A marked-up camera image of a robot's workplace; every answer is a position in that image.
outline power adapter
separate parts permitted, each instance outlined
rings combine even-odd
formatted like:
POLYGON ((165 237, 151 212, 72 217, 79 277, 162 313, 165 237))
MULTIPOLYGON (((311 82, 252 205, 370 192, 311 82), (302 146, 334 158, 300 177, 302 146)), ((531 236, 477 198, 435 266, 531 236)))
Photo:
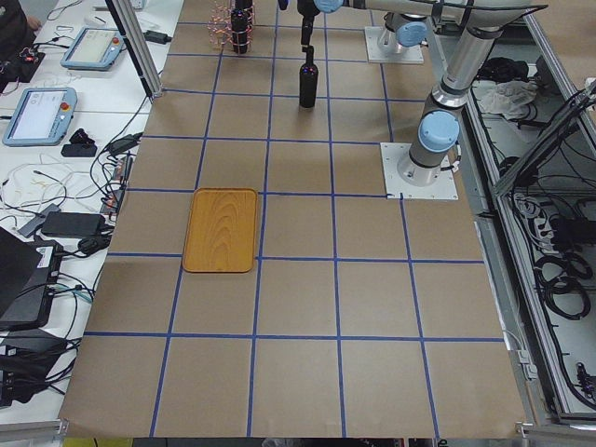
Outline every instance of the power adapter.
POLYGON ((86 237, 79 240, 77 248, 81 253, 90 256, 100 250, 107 249, 111 241, 112 237, 109 235, 86 237))
POLYGON ((110 142, 106 146, 106 149, 108 150, 111 156, 119 156, 120 154, 124 154, 129 149, 132 149, 137 144, 139 144, 139 139, 141 138, 141 136, 142 132, 135 133, 134 135, 126 135, 122 138, 119 138, 118 140, 110 142))
POLYGON ((171 37, 165 33, 159 33, 157 31, 145 31, 143 33, 147 42, 155 42, 156 44, 166 45, 171 42, 171 37))

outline white table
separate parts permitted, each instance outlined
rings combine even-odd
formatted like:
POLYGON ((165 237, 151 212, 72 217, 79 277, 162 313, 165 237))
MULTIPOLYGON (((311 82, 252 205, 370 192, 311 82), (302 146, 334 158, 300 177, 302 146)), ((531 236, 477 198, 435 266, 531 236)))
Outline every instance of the white table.
MULTIPOLYGON (((72 0, 60 0, 57 7, 71 3, 72 0)), ((55 36, 56 27, 72 27, 72 31, 59 31, 59 34, 75 37, 84 25, 87 14, 101 17, 114 26, 114 22, 107 11, 95 11, 94 5, 101 4, 101 0, 83 0, 75 7, 63 11, 57 20, 49 21, 37 36, 37 42, 46 42, 55 36)), ((182 8, 183 0, 149 0, 143 11, 137 12, 144 30, 152 29, 173 35, 175 25, 182 8)), ((58 43, 68 45, 70 39, 61 39, 58 43)), ((169 45, 148 44, 157 70, 161 70, 168 55, 169 45)), ((21 93, 31 87, 71 87, 77 92, 78 103, 64 140, 57 146, 37 147, 6 147, 0 143, 0 179, 8 176, 9 181, 3 190, 3 198, 11 205, 18 205, 25 200, 39 200, 44 194, 44 187, 52 183, 48 178, 34 174, 40 170, 57 179, 72 174, 67 183, 69 196, 90 194, 94 187, 88 175, 92 158, 64 158, 61 147, 68 138, 79 128, 83 128, 96 141, 101 149, 107 144, 133 117, 144 99, 144 90, 136 71, 132 65, 130 55, 124 51, 116 60, 115 65, 107 72, 83 72, 67 70, 60 66, 63 48, 43 47, 46 58, 35 73, 33 82, 29 84, 9 84, 0 96, 0 115, 10 115, 14 111, 21 93)), ((146 102, 141 112, 136 116, 123 135, 140 132, 144 129, 151 104, 146 102)), ((7 121, 0 121, 0 133, 4 134, 7 121)), ((97 167, 96 178, 102 179, 101 170, 97 167)), ((46 197, 60 196, 63 190, 54 186, 47 191, 46 197)), ((98 212, 101 207, 101 195, 82 200, 66 200, 61 208, 63 211, 98 212)), ((17 211, 6 210, 0 204, 0 219, 8 215, 17 216, 17 227, 23 226, 30 219, 17 211)), ((5 229, 15 234, 15 220, 5 219, 0 222, 5 229)), ((66 250, 74 251, 77 239, 57 239, 66 250)), ((92 286, 95 277, 100 272, 106 251, 101 251, 87 259, 66 258, 62 261, 61 271, 75 276, 92 286)), ((75 284, 67 278, 60 278, 65 284, 75 284)), ((69 338, 80 337, 83 334, 88 319, 90 304, 78 300, 78 310, 74 326, 69 338)), ((75 299, 72 295, 64 294, 53 301, 49 322, 42 329, 57 336, 64 336, 73 320, 75 299)), ((72 359, 72 355, 63 355, 51 373, 60 371, 72 359)), ((59 384, 63 390, 68 381, 59 384)), ((34 395, 26 404, 13 402, 10 407, 0 409, 0 424, 48 421, 58 417, 62 403, 62 396, 54 391, 45 390, 34 395)))
MULTIPOLYGON (((68 5, 71 0, 60 0, 57 7, 68 5)), ((115 27, 109 12, 95 11, 94 5, 99 0, 83 0, 75 7, 64 10, 57 20, 48 21, 39 32, 36 42, 47 42, 53 37, 67 35, 76 37, 85 26, 85 17, 93 15, 107 22, 108 27, 115 27), (72 31, 64 31, 61 27, 72 27, 72 31)), ((139 11, 137 17, 144 30, 151 29, 173 35, 176 20, 180 14, 183 0, 153 0, 146 9, 139 11)), ((57 44, 70 45, 71 39, 62 38, 57 44)), ((147 43, 149 51, 158 71, 162 70, 168 56, 169 44, 147 43)), ((71 87, 78 96, 77 111, 82 112, 135 112, 145 96, 141 81, 132 64, 129 53, 123 51, 114 66, 106 72, 67 70, 60 65, 64 48, 42 46, 46 57, 40 64, 32 82, 18 86, 10 83, 5 88, 5 96, 0 97, 0 109, 14 109, 20 95, 26 88, 34 87, 71 87)), ((149 104, 143 107, 144 112, 150 109, 149 104)))

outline tablet screen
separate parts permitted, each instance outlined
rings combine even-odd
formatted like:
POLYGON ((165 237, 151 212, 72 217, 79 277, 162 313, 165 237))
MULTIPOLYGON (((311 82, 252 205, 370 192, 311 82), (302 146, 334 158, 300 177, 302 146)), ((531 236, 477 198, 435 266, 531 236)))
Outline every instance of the tablet screen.
POLYGON ((86 30, 68 61, 88 63, 102 61, 114 37, 115 31, 112 30, 86 30))
POLYGON ((63 98, 63 90, 30 91, 10 137, 15 140, 48 138, 63 98))

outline person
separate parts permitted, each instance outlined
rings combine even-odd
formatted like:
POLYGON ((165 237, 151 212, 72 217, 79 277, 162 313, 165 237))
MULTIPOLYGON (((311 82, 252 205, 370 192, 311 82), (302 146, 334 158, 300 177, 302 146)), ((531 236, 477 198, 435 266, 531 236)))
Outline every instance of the person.
POLYGON ((27 17, 19 0, 0 0, 0 61, 5 61, 33 44, 34 31, 41 28, 41 21, 27 17))

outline grid of blue tape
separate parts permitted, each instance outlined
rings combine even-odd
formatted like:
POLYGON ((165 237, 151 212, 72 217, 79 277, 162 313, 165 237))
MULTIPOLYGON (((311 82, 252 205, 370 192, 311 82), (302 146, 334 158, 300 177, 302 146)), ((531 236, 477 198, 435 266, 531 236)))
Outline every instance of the grid of blue tape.
MULTIPOLYGON (((273 26, 275 29, 281 28, 281 25, 278 25, 278 14, 277 11, 276 15, 276 25, 273 26)), ((371 16, 371 24, 374 25, 374 19, 372 12, 370 13, 371 16)), ((420 344, 421 351, 422 351, 422 358, 424 364, 424 371, 425 371, 425 379, 427 384, 427 394, 428 394, 428 401, 430 407, 430 413, 433 422, 433 428, 435 437, 440 437, 440 424, 437 417, 437 412, 434 404, 434 397, 432 392, 432 384, 430 379, 430 372, 428 368, 428 359, 427 359, 427 352, 426 352, 426 343, 433 342, 433 343, 503 343, 503 338, 494 338, 494 337, 425 337, 423 332, 422 320, 420 316, 420 308, 418 303, 418 297, 416 292, 416 282, 415 282, 415 275, 414 275, 414 265, 415 264, 483 264, 482 261, 478 260, 443 260, 443 259, 413 259, 411 250, 410 250, 410 239, 408 233, 408 224, 407 224, 407 217, 406 217, 406 209, 404 207, 403 200, 400 200, 400 213, 401 219, 403 224, 403 231, 404 231, 404 238, 405 238, 405 246, 406 246, 406 253, 407 257, 405 259, 368 259, 368 258, 343 258, 338 256, 337 252, 337 225, 336 225, 336 215, 335 215, 335 199, 337 197, 370 197, 370 198, 386 198, 385 196, 380 195, 359 195, 359 194, 337 194, 335 193, 335 184, 334 184, 334 169, 333 169, 333 144, 334 143, 342 143, 342 144, 378 144, 378 142, 338 142, 334 141, 332 137, 332 121, 331 121, 331 113, 332 113, 332 104, 331 100, 340 99, 340 100, 363 100, 363 101, 383 101, 386 104, 386 113, 387 113, 387 125, 389 129, 389 135, 391 141, 393 141, 393 131, 391 126, 391 113, 389 104, 391 102, 424 102, 424 99, 420 100, 399 100, 399 99, 389 99, 387 97, 387 89, 386 89, 386 78, 385 78, 385 71, 383 65, 381 65, 381 76, 382 76, 382 83, 383 83, 383 90, 385 93, 385 97, 383 99, 371 99, 371 98, 334 98, 330 94, 330 80, 329 80, 329 62, 330 61, 342 61, 342 60, 331 60, 328 58, 328 30, 342 30, 342 31, 356 31, 354 29, 347 29, 347 28, 332 28, 327 27, 327 18, 323 16, 324 20, 324 27, 322 27, 324 37, 325 37, 325 58, 319 59, 318 61, 324 61, 325 63, 325 74, 327 76, 327 91, 326 95, 318 96, 320 101, 326 101, 328 105, 328 127, 329 127, 329 139, 323 141, 312 141, 312 142, 324 142, 329 145, 329 157, 330 157, 330 168, 331 168, 331 192, 330 193, 291 193, 291 192, 276 192, 276 191, 269 191, 268 190, 268 160, 269 160, 269 150, 270 150, 270 143, 271 142, 295 142, 294 140, 281 140, 281 139, 272 139, 271 138, 271 115, 272 115, 272 104, 273 99, 276 97, 292 97, 289 95, 274 95, 274 75, 275 75, 275 60, 276 59, 290 59, 290 60, 297 60, 301 61, 299 58, 278 58, 276 56, 277 50, 277 33, 275 34, 274 39, 274 47, 273 47, 273 61, 272 64, 272 71, 271 71, 271 84, 270 84, 270 91, 268 95, 247 95, 247 96, 264 96, 269 98, 269 117, 268 117, 268 124, 267 124, 267 137, 264 139, 242 139, 242 138, 212 138, 209 137, 209 126, 211 120, 211 114, 213 109, 213 103, 215 100, 216 95, 237 95, 235 93, 221 93, 216 92, 217 83, 219 78, 219 72, 221 70, 222 60, 226 57, 237 57, 236 55, 226 55, 220 52, 218 55, 213 54, 187 54, 187 53, 170 53, 174 56, 210 56, 210 57, 217 57, 218 64, 215 74, 215 79, 213 81, 213 88, 211 92, 207 91, 194 91, 194 90, 183 90, 183 89, 172 89, 171 91, 179 91, 183 93, 190 93, 190 94, 209 94, 211 95, 210 99, 210 109, 207 118, 207 124, 205 128, 205 133, 203 137, 181 137, 176 135, 147 135, 146 138, 175 138, 175 139, 194 139, 198 141, 202 141, 202 151, 201 151, 201 158, 198 163, 198 169, 196 173, 196 182, 195 188, 199 186, 200 183, 200 175, 203 167, 203 158, 205 155, 205 147, 207 141, 209 140, 235 140, 235 141, 264 141, 266 142, 266 150, 265 150, 265 168, 264 168, 264 184, 263 184, 263 191, 260 192, 260 196, 262 197, 262 220, 261 220, 261 236, 260 236, 260 244, 258 249, 258 255, 255 257, 257 262, 257 279, 256 279, 256 291, 255 291, 255 306, 254 306, 254 315, 253 315, 253 324, 252 324, 252 333, 245 333, 245 334, 231 334, 231 333, 185 333, 185 332, 174 332, 173 324, 174 318, 176 315, 176 307, 178 304, 178 297, 179 291, 182 282, 183 276, 183 269, 182 265, 179 267, 178 277, 176 281, 176 288, 174 292, 174 298, 172 301, 172 306, 170 310, 170 317, 169 317, 169 326, 166 332, 86 332, 86 335, 91 336, 104 336, 104 337, 112 337, 112 336, 127 336, 127 337, 157 337, 157 338, 165 338, 166 343, 164 347, 163 359, 161 363, 161 371, 157 386, 156 392, 156 400, 154 405, 154 412, 152 418, 152 424, 150 429, 150 436, 153 437, 156 432, 156 424, 157 418, 159 414, 159 404, 161 400, 161 393, 162 388, 164 385, 164 380, 166 376, 166 369, 168 365, 168 355, 169 355, 169 345, 170 341, 173 338, 210 338, 210 339, 245 339, 251 340, 251 366, 250 366, 250 385, 249 385, 249 404, 247 409, 247 427, 246 427, 246 436, 249 437, 251 435, 251 428, 252 428, 252 404, 253 404, 253 393, 254 393, 254 376, 255 376, 255 362, 256 362, 256 354, 257 354, 257 347, 258 347, 258 340, 326 340, 326 341, 335 341, 337 344, 337 359, 338 359, 338 387, 339 387, 339 404, 340 404, 340 417, 341 417, 341 432, 343 437, 348 437, 349 433, 347 432, 347 423, 346 423, 346 415, 345 415, 345 398, 344 398, 344 382, 343 382, 343 360, 342 360, 342 342, 343 341, 362 341, 362 342, 416 342, 420 344), (279 257, 279 256, 265 256, 264 255, 264 232, 266 226, 266 210, 267 210, 267 198, 269 196, 328 196, 331 198, 332 203, 332 238, 333 238, 333 257, 279 257), (333 278, 334 278, 334 288, 335 288, 335 321, 336 321, 336 334, 335 335, 278 335, 278 334, 262 334, 258 331, 258 318, 259 318, 259 299, 260 299, 260 290, 261 290, 261 274, 262 274, 262 266, 263 261, 329 261, 333 262, 333 278), (411 286, 413 292, 413 300, 414 300, 414 309, 416 315, 416 322, 418 328, 418 336, 415 337, 391 337, 391 336, 353 336, 353 335, 342 335, 341 332, 341 319, 340 319, 340 297, 341 293, 339 290, 339 279, 338 279, 338 265, 339 263, 394 263, 394 264, 407 264, 409 267, 410 272, 410 279, 411 279, 411 286)), ((189 25, 197 25, 203 26, 206 23, 203 22, 181 22, 183 24, 189 25)), ((130 191, 138 191, 138 192, 159 192, 159 193, 192 193, 194 189, 160 189, 160 188, 130 188, 130 191)), ((143 257, 169 257, 169 258, 182 258, 180 253, 148 253, 148 252, 110 252, 110 256, 122 256, 122 257, 134 257, 134 256, 143 256, 143 257)))

